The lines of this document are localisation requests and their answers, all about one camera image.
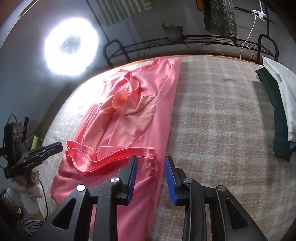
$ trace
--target black cable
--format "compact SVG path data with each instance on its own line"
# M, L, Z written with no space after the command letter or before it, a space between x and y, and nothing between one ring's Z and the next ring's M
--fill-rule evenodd
M13 116L14 116L14 118L15 118L15 122L17 122L17 118L16 118L15 114L11 114L11 115L9 116L9 118L8 118L7 122L6 122L6 126L8 125L8 123L9 123L9 121L10 121L11 117L13 117Z
M265 12L266 12L266 18L267 18L267 36L269 37L269 16L268 16L268 10L267 10L267 6L265 5L265 3L263 3L265 6Z
M147 45L147 47L145 48L145 51L144 51L144 56L143 58L145 58L145 52L146 52L146 49L150 46L150 44L152 43L152 41L150 41L150 43Z
M103 32L103 34L104 34L104 36L105 36L107 42L109 43L110 40L109 40L109 38L108 38L108 36L107 36L107 34L106 34L106 32L105 32L105 30L104 30L104 28L103 28L101 22L99 21L98 17L96 16L96 13L94 12L94 10L93 10L91 4L89 3L89 0L85 0L85 1L86 1L87 5L89 6L89 9L91 10L91 13L93 14L94 18L96 19L96 22L98 23L98 25L99 25L101 31Z
M42 189L43 189L43 194L44 194L44 199L45 199L45 206L46 206L46 217L44 219L44 221L47 219L48 217L48 206L47 206L47 200L46 200L46 196L45 196L45 191L44 191L44 188L43 188L43 185L42 185L42 182L40 181L40 179L38 178L38 181L40 182L41 186L42 186Z
M189 49L191 49L191 50L197 50L197 49L198 49L199 47L201 47L201 46L204 46L204 45L210 45L210 44L202 44L202 45L198 46L196 49L192 49L192 48L188 47L187 44L185 44L185 45L186 45L187 48L189 48Z

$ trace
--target dark green cloth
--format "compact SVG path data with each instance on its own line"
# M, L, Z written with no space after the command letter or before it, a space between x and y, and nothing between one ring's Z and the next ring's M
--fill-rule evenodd
M288 125L278 83L265 67L256 73L274 107L274 156L290 161L291 154L296 151L296 143L288 141Z

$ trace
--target striped cloth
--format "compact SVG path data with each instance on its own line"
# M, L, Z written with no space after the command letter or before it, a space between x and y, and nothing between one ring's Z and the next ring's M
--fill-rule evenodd
M107 26L152 8L150 0L96 0Z
M26 236L31 237L43 223L41 220L25 215L19 220L18 227Z

